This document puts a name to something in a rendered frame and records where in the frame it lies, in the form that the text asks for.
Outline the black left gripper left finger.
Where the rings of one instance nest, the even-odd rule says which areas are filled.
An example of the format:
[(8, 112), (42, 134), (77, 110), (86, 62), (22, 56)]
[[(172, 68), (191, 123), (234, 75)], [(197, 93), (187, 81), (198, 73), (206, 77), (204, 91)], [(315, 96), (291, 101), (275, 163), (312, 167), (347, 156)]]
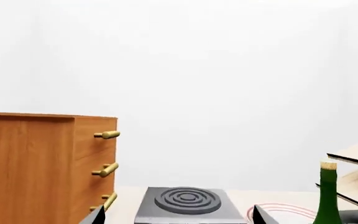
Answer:
[(100, 205), (79, 222), (79, 224), (104, 224), (105, 219), (104, 205)]

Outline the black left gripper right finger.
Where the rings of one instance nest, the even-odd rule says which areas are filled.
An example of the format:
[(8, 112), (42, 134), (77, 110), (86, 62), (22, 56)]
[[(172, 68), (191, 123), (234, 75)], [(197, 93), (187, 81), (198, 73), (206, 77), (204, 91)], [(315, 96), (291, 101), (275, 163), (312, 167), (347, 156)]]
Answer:
[(259, 205), (254, 205), (252, 220), (253, 224), (279, 224), (279, 222), (277, 222)]

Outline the wooden drawer cabinet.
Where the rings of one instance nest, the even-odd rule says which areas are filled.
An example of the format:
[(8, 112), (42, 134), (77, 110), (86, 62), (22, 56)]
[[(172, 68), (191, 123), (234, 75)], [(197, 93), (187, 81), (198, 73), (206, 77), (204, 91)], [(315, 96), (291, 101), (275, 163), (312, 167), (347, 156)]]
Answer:
[(115, 117), (0, 113), (0, 224), (79, 224), (114, 173), (91, 175), (116, 162)]

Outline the white plate red rim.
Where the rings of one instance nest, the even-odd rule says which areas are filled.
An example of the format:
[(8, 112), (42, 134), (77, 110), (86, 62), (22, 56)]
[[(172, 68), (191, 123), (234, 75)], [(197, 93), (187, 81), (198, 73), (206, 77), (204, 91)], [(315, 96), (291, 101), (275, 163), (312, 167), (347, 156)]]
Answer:
[(316, 216), (313, 210), (285, 203), (263, 203), (259, 206), (280, 224), (312, 224)]

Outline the green glass bottle with cork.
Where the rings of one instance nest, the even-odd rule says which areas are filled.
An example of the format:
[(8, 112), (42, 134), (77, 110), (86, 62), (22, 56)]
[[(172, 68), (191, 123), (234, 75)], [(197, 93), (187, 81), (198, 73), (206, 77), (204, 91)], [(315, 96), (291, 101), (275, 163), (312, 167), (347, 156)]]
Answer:
[(337, 205), (337, 164), (320, 162), (319, 207), (313, 224), (342, 224)]

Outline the grey single burner stove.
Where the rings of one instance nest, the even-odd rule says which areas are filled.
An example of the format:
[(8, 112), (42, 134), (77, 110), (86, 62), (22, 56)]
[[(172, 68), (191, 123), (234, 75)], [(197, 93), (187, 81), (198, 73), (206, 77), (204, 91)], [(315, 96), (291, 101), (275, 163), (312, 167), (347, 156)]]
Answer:
[(247, 224), (224, 190), (149, 187), (134, 224)]

